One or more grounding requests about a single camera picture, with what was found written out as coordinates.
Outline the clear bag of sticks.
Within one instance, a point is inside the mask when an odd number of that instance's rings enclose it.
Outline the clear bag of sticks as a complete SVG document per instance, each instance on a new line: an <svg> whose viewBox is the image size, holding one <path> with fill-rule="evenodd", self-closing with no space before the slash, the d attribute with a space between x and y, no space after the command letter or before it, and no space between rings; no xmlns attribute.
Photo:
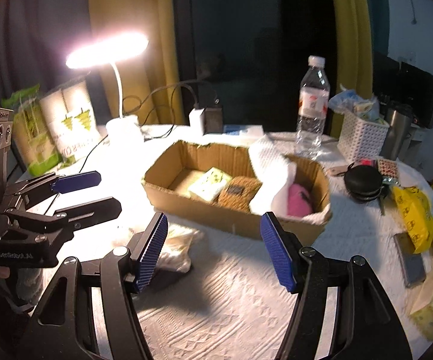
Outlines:
<svg viewBox="0 0 433 360"><path fill-rule="evenodd" d="M171 223L156 268L170 272L188 273L192 265L189 255L190 247L203 237L204 234L200 230Z"/></svg>

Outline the white fluffy towel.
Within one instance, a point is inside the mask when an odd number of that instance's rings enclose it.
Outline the white fluffy towel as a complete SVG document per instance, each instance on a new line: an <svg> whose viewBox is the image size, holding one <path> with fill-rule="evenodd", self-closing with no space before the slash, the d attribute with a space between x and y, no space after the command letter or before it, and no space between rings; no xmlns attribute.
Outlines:
<svg viewBox="0 0 433 360"><path fill-rule="evenodd" d="M322 213L298 217L287 212L289 191L297 176L298 166L285 158L267 136L253 142L248 147L248 154L253 172L262 183L249 203L252 214L263 215L272 211L278 218L314 225L323 225L330 220L332 214L329 203L324 205Z"/></svg>

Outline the paper cups package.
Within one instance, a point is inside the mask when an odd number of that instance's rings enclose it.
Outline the paper cups package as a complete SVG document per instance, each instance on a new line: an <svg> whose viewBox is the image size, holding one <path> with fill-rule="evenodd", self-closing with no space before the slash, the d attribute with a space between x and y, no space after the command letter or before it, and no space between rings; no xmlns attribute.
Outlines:
<svg viewBox="0 0 433 360"><path fill-rule="evenodd" d="M56 149L66 164L85 157L101 139L83 77L67 81L39 99Z"/></svg>

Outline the grey smartphone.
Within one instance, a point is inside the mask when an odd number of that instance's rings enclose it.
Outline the grey smartphone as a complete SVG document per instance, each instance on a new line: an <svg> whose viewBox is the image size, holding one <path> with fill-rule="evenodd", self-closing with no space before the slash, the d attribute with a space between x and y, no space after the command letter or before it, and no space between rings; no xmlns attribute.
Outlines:
<svg viewBox="0 0 433 360"><path fill-rule="evenodd" d="M413 288L426 279L424 262L419 253L415 253L415 247L410 236L406 232L394 235L399 261L402 267L404 285Z"/></svg>

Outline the white desk lamp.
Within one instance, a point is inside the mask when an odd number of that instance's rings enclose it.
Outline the white desk lamp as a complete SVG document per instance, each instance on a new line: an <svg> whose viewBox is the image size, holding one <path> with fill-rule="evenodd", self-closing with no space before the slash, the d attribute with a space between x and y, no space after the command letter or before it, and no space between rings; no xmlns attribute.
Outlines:
<svg viewBox="0 0 433 360"><path fill-rule="evenodd" d="M69 69L90 69L109 65L116 78L118 117L106 124L109 145L114 155L131 155L140 147L144 138L136 115L124 116L123 86L117 63L134 59L148 48L148 37L130 30L99 38L71 51L65 64Z"/></svg>

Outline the brown cardboard box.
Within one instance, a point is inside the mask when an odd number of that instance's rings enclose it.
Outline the brown cardboard box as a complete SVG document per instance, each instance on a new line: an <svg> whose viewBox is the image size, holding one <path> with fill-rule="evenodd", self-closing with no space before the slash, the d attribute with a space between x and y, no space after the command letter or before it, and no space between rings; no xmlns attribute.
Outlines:
<svg viewBox="0 0 433 360"><path fill-rule="evenodd" d="M303 245L332 218L322 166L283 154L267 137L249 147L176 141L148 168L142 185L160 211L253 239L268 211Z"/></svg>

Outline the yellow plastic bag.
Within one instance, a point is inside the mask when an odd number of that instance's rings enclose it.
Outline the yellow plastic bag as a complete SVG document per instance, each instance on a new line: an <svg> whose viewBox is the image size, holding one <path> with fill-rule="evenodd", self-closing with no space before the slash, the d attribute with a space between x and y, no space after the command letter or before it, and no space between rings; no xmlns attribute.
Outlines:
<svg viewBox="0 0 433 360"><path fill-rule="evenodd" d="M426 252L433 244L433 211L428 197L417 186L393 186L392 194L414 253Z"/></svg>

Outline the brown scrubbing sponge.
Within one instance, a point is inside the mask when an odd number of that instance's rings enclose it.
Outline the brown scrubbing sponge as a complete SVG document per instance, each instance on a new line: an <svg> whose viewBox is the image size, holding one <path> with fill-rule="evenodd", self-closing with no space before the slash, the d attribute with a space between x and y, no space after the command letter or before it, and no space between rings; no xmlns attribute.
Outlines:
<svg viewBox="0 0 433 360"><path fill-rule="evenodd" d="M234 211L250 212L250 202L262 183L256 178L236 176L219 194L217 203Z"/></svg>

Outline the white charger plug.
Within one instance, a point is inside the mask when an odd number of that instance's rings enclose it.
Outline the white charger plug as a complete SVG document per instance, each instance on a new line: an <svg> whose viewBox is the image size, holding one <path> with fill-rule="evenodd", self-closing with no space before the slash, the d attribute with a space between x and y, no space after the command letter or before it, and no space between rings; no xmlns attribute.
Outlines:
<svg viewBox="0 0 433 360"><path fill-rule="evenodd" d="M204 109L194 108L189 114L189 122L192 133L196 136L202 136L205 133Z"/></svg>

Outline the black round zip case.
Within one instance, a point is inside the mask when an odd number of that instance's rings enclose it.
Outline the black round zip case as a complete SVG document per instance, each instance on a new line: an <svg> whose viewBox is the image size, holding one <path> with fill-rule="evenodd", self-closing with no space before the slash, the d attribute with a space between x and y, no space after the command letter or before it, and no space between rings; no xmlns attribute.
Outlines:
<svg viewBox="0 0 433 360"><path fill-rule="evenodd" d="M373 166L351 164L343 176L346 190L358 202L377 199L382 191L383 176Z"/></svg>

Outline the red dotted card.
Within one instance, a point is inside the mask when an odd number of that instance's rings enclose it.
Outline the red dotted card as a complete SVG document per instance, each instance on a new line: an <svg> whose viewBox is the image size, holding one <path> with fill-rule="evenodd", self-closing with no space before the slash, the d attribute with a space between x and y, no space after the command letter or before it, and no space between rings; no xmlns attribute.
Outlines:
<svg viewBox="0 0 433 360"><path fill-rule="evenodd" d="M397 185L399 183L399 168L395 161L379 158L377 160L378 171L382 174L383 182Z"/></svg>

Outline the white perforated basket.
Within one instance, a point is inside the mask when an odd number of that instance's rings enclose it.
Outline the white perforated basket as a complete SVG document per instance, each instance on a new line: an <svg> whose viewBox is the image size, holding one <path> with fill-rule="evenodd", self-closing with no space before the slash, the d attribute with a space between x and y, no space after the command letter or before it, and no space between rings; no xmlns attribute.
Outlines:
<svg viewBox="0 0 433 360"><path fill-rule="evenodd" d="M382 150L388 129L388 122L383 119L372 122L346 111L337 147L348 163L375 158Z"/></svg>

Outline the yellow curtain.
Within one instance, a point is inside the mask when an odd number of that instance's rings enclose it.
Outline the yellow curtain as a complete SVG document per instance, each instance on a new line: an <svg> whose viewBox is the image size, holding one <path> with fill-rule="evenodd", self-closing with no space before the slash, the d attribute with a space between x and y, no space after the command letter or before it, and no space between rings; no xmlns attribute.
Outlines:
<svg viewBox="0 0 433 360"><path fill-rule="evenodd" d="M153 89L179 82L173 0L89 0L92 33L106 38L125 31L147 36L139 57L116 64L125 111L149 124L183 125L181 92L170 88L146 98Z"/></svg>

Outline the steel thermos cup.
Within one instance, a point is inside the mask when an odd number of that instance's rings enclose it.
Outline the steel thermos cup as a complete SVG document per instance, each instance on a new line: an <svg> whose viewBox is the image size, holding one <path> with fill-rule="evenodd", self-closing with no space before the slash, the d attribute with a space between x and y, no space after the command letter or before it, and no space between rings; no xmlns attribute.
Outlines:
<svg viewBox="0 0 433 360"><path fill-rule="evenodd" d="M380 155L396 160L413 122L413 113L408 107L396 106L388 109L385 120L389 128Z"/></svg>

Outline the clear plastic water bottle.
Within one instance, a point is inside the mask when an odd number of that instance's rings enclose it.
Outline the clear plastic water bottle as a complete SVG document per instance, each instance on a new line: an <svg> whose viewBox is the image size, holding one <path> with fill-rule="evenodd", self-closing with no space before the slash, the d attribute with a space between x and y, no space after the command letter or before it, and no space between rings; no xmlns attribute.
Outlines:
<svg viewBox="0 0 433 360"><path fill-rule="evenodd" d="M330 98L324 67L323 57L310 55L308 71L300 85L295 152L311 159L316 159L320 152Z"/></svg>

